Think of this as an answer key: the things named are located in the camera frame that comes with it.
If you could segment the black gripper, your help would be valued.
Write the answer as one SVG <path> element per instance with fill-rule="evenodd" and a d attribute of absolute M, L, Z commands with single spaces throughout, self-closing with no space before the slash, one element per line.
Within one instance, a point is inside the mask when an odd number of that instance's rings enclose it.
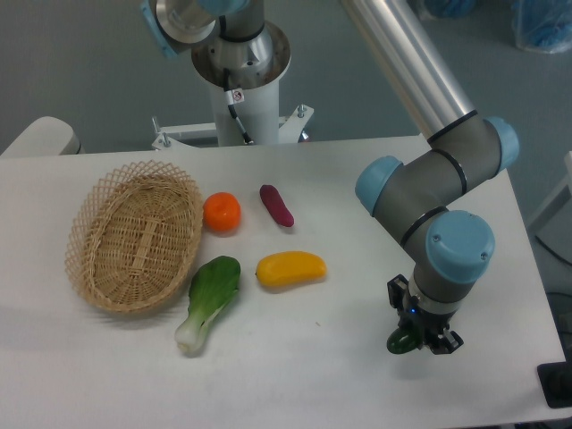
<path fill-rule="evenodd" d="M 452 354 L 463 345 L 462 338 L 450 330 L 453 294 L 449 284 L 439 285 L 434 278 L 416 281 L 413 274 L 402 274 L 387 283 L 390 305 L 399 316 L 399 349 L 428 348 L 434 355 Z"/>

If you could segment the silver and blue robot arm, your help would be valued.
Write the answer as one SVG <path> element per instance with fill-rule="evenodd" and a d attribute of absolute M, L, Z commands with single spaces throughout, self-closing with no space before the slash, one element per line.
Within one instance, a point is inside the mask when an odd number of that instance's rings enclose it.
<path fill-rule="evenodd" d="M 409 277 L 387 284 L 399 316 L 387 347 L 394 354 L 450 354 L 463 343 L 450 319 L 495 247 L 484 219 L 451 204 L 507 169 L 518 156 L 518 137 L 501 118 L 476 111 L 406 2 L 343 6 L 420 132 L 419 149 L 407 161 L 380 157 L 355 185 L 362 206 L 414 264 Z M 275 89 L 290 65 L 290 45 L 262 2 L 145 1 L 140 10 L 163 55 L 190 51 L 212 89 L 220 146 L 298 136 L 293 119 L 279 119 Z"/>

